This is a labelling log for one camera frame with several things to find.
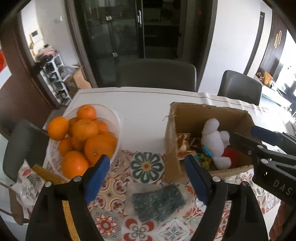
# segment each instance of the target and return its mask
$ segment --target orange fruit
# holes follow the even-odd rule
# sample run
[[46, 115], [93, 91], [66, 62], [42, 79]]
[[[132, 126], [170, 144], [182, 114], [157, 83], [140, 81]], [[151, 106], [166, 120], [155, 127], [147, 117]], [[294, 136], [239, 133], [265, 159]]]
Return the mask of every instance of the orange fruit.
[[84, 104], [79, 107], [77, 118], [78, 120], [89, 119], [93, 121], [96, 119], [96, 110], [90, 104]]
[[118, 140], [117, 140], [117, 137], [115, 135], [113, 135], [110, 132], [103, 133], [101, 135], [103, 135], [103, 137], [105, 138], [105, 140], [107, 142], [110, 142], [112, 144], [112, 146], [114, 147], [114, 149], [116, 148]]
[[75, 123], [72, 129], [73, 137], [78, 141], [86, 141], [99, 133], [95, 122], [89, 119], [81, 119]]
[[103, 154], [111, 159], [114, 151], [115, 147], [113, 143], [107, 140], [102, 134], [89, 138], [84, 146], [84, 155], [91, 167], [96, 164]]
[[77, 121], [78, 121], [77, 117], [74, 117], [74, 118], [69, 120], [69, 132], [68, 132], [69, 136], [72, 136], [73, 126], [75, 125], [75, 123]]
[[71, 137], [66, 137], [59, 142], [58, 149], [61, 156], [64, 156], [67, 152], [74, 150], [71, 139]]
[[82, 176], [89, 167], [89, 163], [78, 151], [68, 152], [61, 164], [63, 174], [72, 179], [75, 176]]
[[72, 137], [72, 146], [77, 151], [83, 151], [85, 141], [79, 141], [75, 137]]
[[98, 126], [99, 134], [109, 132], [108, 125], [104, 121], [102, 121], [102, 120], [94, 120], [94, 122]]
[[54, 118], [47, 126], [48, 136], [55, 141], [63, 140], [68, 133], [68, 130], [69, 122], [62, 116]]

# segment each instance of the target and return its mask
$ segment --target green flower pattern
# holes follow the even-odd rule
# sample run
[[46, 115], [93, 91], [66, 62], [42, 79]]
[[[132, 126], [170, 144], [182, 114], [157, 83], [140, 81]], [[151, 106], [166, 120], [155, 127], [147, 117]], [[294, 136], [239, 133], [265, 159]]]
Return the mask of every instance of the green flower pattern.
[[163, 161], [158, 154], [138, 152], [131, 162], [132, 176], [141, 183], [153, 183], [164, 172]]

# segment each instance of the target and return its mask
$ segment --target white plush toy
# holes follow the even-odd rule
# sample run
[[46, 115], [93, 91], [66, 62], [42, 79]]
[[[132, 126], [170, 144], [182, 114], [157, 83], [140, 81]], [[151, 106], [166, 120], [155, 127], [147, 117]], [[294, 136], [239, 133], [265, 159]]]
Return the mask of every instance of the white plush toy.
[[201, 144], [211, 152], [216, 167], [222, 170], [231, 166], [231, 160], [229, 157], [222, 156], [224, 149], [229, 145], [229, 133], [227, 131], [219, 132], [219, 125], [219, 121], [214, 118], [205, 122]]

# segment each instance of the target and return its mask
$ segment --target human hand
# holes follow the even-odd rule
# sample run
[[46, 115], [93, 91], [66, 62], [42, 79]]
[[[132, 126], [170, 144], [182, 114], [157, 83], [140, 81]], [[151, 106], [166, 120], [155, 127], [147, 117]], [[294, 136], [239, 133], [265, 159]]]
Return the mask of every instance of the human hand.
[[272, 241], [275, 241], [276, 238], [283, 231], [283, 224], [285, 222], [285, 208], [286, 208], [286, 204], [283, 201], [281, 201], [281, 205], [279, 207], [278, 213], [274, 220], [274, 224], [272, 225], [269, 232], [269, 236]]

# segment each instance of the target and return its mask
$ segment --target grey chair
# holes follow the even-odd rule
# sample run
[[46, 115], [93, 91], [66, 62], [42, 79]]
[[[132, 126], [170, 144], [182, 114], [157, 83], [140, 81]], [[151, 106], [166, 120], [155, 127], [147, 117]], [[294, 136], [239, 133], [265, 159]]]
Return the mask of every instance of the grey chair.
[[244, 74], [227, 70], [223, 74], [218, 96], [259, 105], [261, 92], [262, 85], [258, 81]]
[[147, 87], [196, 92], [196, 69], [169, 59], [139, 59], [117, 66], [117, 87]]
[[9, 137], [3, 159], [3, 171], [16, 182], [17, 174], [27, 160], [30, 167], [43, 165], [49, 137], [42, 130], [27, 120], [19, 121]]

